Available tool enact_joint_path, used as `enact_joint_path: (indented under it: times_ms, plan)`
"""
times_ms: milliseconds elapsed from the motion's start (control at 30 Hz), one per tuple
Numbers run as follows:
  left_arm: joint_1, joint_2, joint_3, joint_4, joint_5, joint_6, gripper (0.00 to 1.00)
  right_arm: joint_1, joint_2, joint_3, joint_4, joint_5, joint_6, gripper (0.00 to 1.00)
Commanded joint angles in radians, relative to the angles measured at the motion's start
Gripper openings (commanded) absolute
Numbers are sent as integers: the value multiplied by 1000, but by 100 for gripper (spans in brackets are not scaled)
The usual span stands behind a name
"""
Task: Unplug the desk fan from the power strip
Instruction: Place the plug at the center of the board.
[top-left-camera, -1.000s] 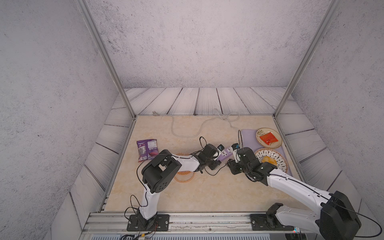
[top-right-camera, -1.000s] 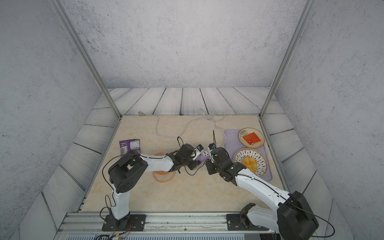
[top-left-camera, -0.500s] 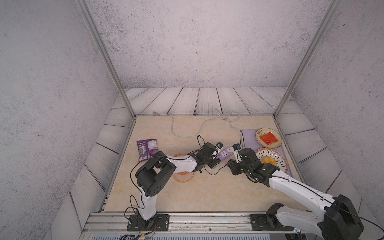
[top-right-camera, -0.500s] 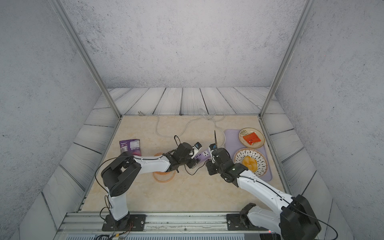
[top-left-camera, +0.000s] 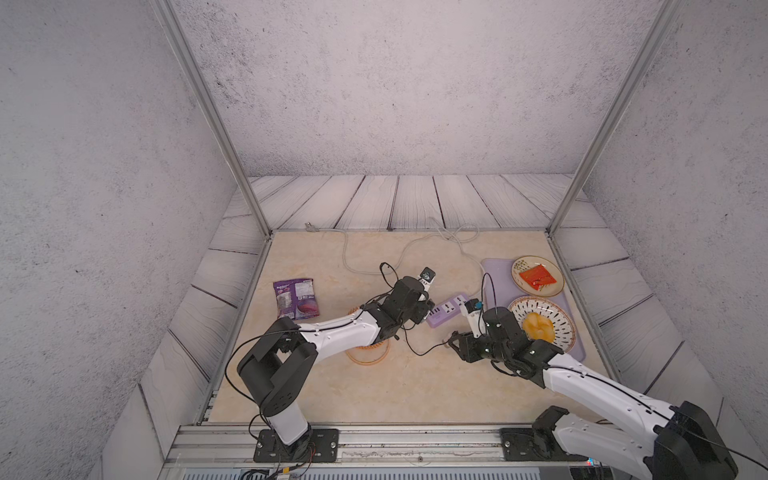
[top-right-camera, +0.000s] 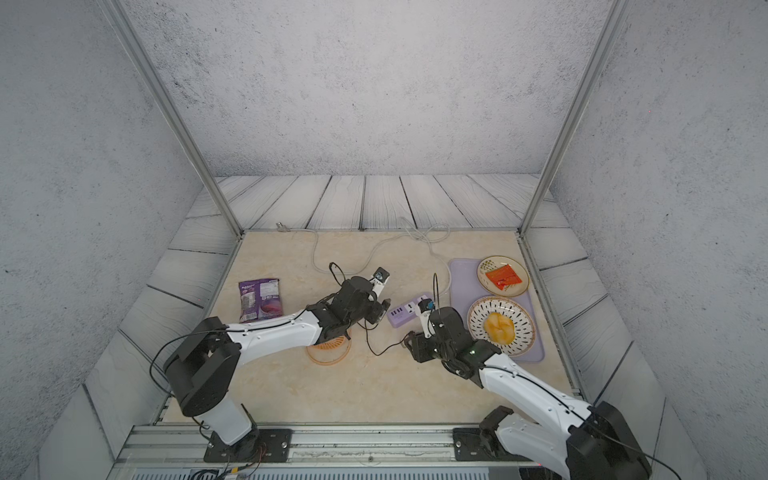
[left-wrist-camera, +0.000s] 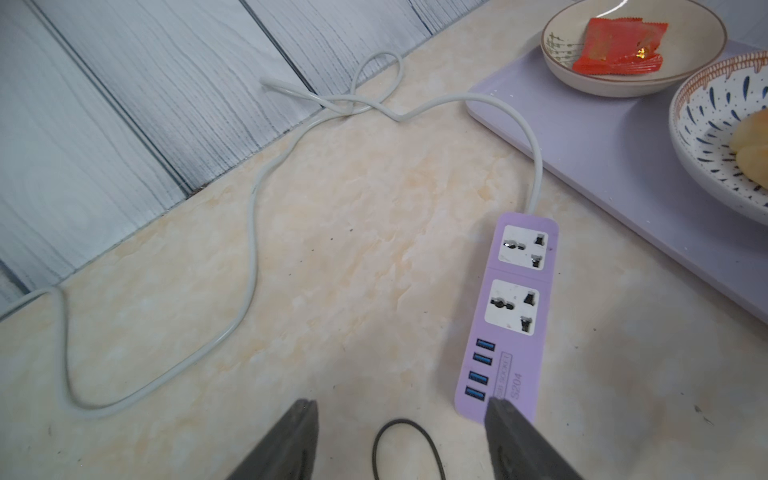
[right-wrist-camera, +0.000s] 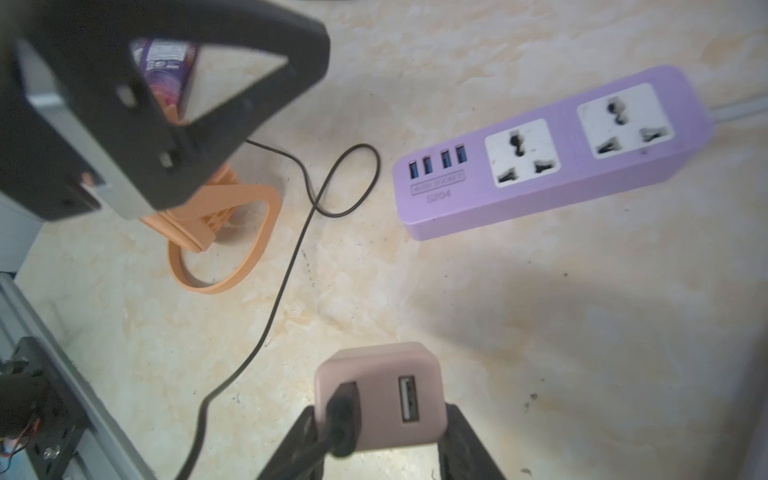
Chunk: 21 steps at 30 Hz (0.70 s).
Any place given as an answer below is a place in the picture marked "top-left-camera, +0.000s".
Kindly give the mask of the purple power strip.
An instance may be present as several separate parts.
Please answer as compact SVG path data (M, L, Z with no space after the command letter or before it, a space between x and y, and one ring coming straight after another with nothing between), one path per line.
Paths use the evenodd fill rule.
M461 307L469 300L466 294L457 294L448 300L436 304L426 317L427 324L435 329L457 315L461 314Z

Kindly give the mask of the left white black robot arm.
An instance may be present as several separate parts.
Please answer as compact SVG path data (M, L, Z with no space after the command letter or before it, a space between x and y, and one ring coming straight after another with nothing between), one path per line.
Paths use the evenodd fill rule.
M309 446L311 427L297 403L313 366L322 360L358 347L382 343L405 323L421 323L434 302L429 289L435 272L405 276L391 289L377 295L351 314L320 323L298 324L284 316L265 333L237 364L237 374L247 391L244 396L291 453Z

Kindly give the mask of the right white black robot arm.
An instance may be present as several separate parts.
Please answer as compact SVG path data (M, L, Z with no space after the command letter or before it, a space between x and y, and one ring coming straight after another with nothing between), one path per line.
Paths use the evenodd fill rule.
M531 340L506 308L471 299L460 308L471 327L450 347L467 362L564 395L603 418L587 421L551 406L528 428L501 431L508 461L591 459L637 479L734 479L738 451L725 445L710 416L688 401L675 406L601 375L558 346Z

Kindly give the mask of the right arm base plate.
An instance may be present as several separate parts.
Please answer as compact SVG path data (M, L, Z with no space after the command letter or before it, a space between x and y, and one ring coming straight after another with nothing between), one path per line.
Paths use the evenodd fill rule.
M502 428L501 447L507 462L581 462L588 458L565 452L551 432L533 428Z

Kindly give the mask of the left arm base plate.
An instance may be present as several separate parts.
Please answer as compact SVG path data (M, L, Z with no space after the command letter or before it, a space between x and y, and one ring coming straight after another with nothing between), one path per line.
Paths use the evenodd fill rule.
M291 444L284 443L273 429L259 432L253 455L255 463L334 463L339 430L310 427Z

